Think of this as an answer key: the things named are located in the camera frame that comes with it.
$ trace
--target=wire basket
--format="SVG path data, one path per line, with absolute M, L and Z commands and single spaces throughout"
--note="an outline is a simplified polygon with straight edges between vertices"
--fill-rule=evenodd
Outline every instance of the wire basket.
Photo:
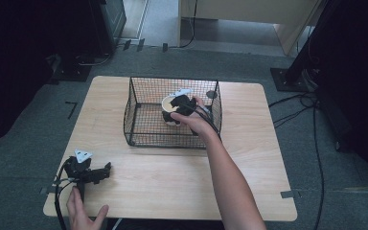
M 222 107 L 217 80 L 180 80 L 132 77 L 124 117 L 126 141 L 134 147 L 205 149 L 187 126 L 169 126 L 162 116 L 161 102 L 181 88 L 192 88 L 187 96 L 199 96 L 211 111 L 220 132 Z

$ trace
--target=human arm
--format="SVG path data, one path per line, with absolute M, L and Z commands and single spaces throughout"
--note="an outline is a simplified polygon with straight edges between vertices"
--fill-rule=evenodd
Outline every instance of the human arm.
M 67 201 L 68 215 L 72 230 L 99 230 L 103 224 L 109 206 L 104 205 L 93 221 L 88 217 L 83 207 L 80 191 L 73 187 Z
M 203 106 L 200 98 L 196 100 Z M 172 118 L 188 125 L 206 145 L 214 192 L 225 229 L 265 229 L 242 172 L 210 125 L 195 113 L 189 117 L 173 113 Z

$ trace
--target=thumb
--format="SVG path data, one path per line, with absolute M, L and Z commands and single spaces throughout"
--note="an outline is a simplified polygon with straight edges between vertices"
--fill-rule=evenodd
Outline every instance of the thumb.
M 176 113 L 176 112 L 173 112 L 170 114 L 170 116 L 175 119 L 176 121 L 178 122 L 182 122 L 184 124 L 187 124 L 187 121 L 188 121 L 188 117 L 182 115 L 182 114 L 179 114 L 179 113 Z
M 109 211 L 108 205 L 104 205 L 100 209 L 100 212 L 98 212 L 97 217 L 95 218 L 95 221 L 94 221 L 95 229 L 101 229 L 101 226 L 103 225 L 103 221 L 106 218 L 108 211 Z

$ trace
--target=wooden desk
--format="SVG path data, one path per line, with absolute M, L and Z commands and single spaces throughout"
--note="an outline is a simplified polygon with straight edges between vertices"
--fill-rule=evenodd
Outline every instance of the wooden desk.
M 200 0 L 196 17 L 274 24 L 283 51 L 289 54 L 301 33 L 311 22 L 321 0 Z M 181 17 L 194 17 L 196 0 L 180 0 L 178 5 L 178 44 Z
M 246 177 L 263 218 L 295 220 L 293 198 L 280 195 L 290 187 L 264 89 L 231 82 L 220 82 L 219 88 L 223 144 Z M 88 215 L 97 215 L 108 204 L 110 218 L 220 219 L 205 150 L 127 144 L 123 133 L 127 95 L 128 78 L 93 79 L 62 159 L 80 149 L 94 153 L 91 169 L 112 163 L 109 178 L 86 185 Z M 70 189 L 60 198 L 63 215 Z M 56 215 L 53 195 L 46 200 L 44 214 Z

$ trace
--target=light wood tabletop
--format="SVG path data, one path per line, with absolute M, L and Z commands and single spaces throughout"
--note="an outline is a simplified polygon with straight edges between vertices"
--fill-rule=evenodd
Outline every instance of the light wood tabletop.
M 110 177 L 85 185 L 84 205 L 95 217 L 104 204 L 109 218 L 220 219 L 203 149 L 137 148 L 127 144 L 124 114 L 129 78 L 96 77 L 88 90 L 61 161 L 74 150 L 92 152 L 90 169 L 111 162 Z M 256 83 L 219 82 L 221 138 L 245 176 L 264 220 L 293 221 L 297 212 L 265 92 Z M 71 186 L 60 197 L 61 212 Z M 44 214 L 55 216 L 49 194 Z

